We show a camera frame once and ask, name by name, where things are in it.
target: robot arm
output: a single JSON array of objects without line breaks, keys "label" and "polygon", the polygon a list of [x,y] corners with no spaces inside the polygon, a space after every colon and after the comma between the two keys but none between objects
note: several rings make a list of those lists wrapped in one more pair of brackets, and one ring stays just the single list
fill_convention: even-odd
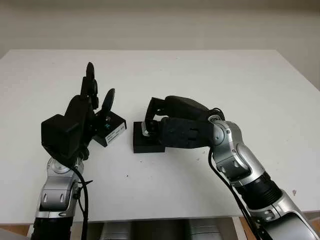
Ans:
[{"label": "robot arm", "polygon": [[[168,117],[155,121],[155,115]],[[135,153],[164,152],[165,147],[192,149],[206,146],[212,150],[212,156],[211,151],[209,156],[212,169],[216,171],[213,159],[217,170],[227,180],[220,176],[221,179],[236,200],[239,198],[233,189],[245,202],[249,221],[254,221],[249,225],[257,238],[320,240],[303,213],[271,180],[244,144],[240,128],[225,121],[218,108],[209,110],[198,102],[178,96],[168,96],[165,100],[152,98],[144,122],[134,123]]]},{"label": "robot arm", "polygon": [[[89,182],[82,173],[83,161],[89,157],[88,145],[95,139],[106,147],[106,139],[119,125],[126,128],[125,120],[111,112],[115,89],[108,91],[101,110],[95,113],[99,106],[97,94],[94,66],[89,62],[81,93],[72,98],[65,115],[56,114],[41,123],[41,144],[51,158],[36,208],[32,240],[69,240],[77,201],[83,213],[81,239],[87,237]],[[84,209],[79,200],[82,188]]]}]

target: white table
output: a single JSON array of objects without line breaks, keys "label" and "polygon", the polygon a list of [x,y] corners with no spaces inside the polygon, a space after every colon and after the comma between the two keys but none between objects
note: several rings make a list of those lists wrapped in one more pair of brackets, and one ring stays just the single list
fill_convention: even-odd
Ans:
[{"label": "white table", "polygon": [[88,61],[100,101],[115,88],[128,126],[107,148],[90,143],[90,221],[240,215],[207,148],[133,153],[133,121],[168,95],[221,108],[278,186],[320,210],[320,93],[276,51],[11,50],[0,60],[0,224],[33,222],[49,159],[40,124],[80,93]]}]

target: black cable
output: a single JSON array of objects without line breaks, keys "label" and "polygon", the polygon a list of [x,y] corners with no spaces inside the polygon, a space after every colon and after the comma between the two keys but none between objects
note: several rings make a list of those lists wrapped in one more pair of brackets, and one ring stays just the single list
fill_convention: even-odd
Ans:
[{"label": "black cable", "polygon": [[212,171],[222,180],[222,182],[228,187],[228,189],[231,191],[236,203],[238,204],[246,222],[248,223],[253,235],[255,236],[255,238],[257,240],[260,240],[260,236],[257,230],[257,227],[255,225],[255,223],[253,222],[253,220],[251,219],[251,216],[249,215],[246,207],[244,206],[244,204],[242,203],[242,201],[240,200],[239,196],[237,195],[237,193],[235,192],[234,188],[229,184],[229,182],[227,182],[227,180],[218,172],[218,170],[213,166],[212,164],[212,147],[210,147],[209,149],[209,154],[208,154],[208,163],[210,168],[212,169]]},{"label": "black cable", "polygon": [[[88,184],[90,184],[90,183],[92,183],[93,182],[93,180],[90,180],[90,181],[86,181],[85,182],[85,185],[88,185]],[[82,207],[82,203],[81,203],[81,200],[80,200],[80,196],[81,196],[81,190],[83,189],[83,187],[79,187],[78,188],[78,203],[79,203],[79,207],[80,207],[80,209],[81,209],[81,212],[82,212],[82,214],[84,214],[84,208]]]},{"label": "black cable", "polygon": [[88,189],[87,189],[87,184],[84,178],[82,177],[81,173],[74,167],[70,166],[69,167],[74,173],[79,177],[80,182],[82,184],[83,192],[84,192],[84,209],[79,202],[82,215],[83,215],[83,224],[82,224],[82,234],[81,234],[81,240],[87,240],[87,231],[88,231],[88,214],[89,214],[89,198],[88,198]]}]

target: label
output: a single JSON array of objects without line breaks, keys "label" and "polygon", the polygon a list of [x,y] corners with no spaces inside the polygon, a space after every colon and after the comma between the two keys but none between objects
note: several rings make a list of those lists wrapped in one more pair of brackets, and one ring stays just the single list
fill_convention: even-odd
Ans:
[{"label": "label", "polygon": [[126,130],[125,123],[123,122],[120,126],[118,126],[115,130],[113,130],[109,135],[105,137],[106,144],[110,144],[116,137],[122,134]]}]

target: black box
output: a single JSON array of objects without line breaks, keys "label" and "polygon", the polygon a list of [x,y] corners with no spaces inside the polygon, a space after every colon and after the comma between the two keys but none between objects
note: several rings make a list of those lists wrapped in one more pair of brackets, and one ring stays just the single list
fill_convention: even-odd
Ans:
[{"label": "black box", "polygon": [[120,134],[127,129],[126,120],[110,111],[107,115],[109,121],[105,126],[98,130],[97,134],[93,137],[99,144],[106,147]]},{"label": "black box", "polygon": [[157,137],[142,134],[141,123],[141,121],[133,123],[133,152],[135,154],[164,153],[166,147],[159,142]]}]

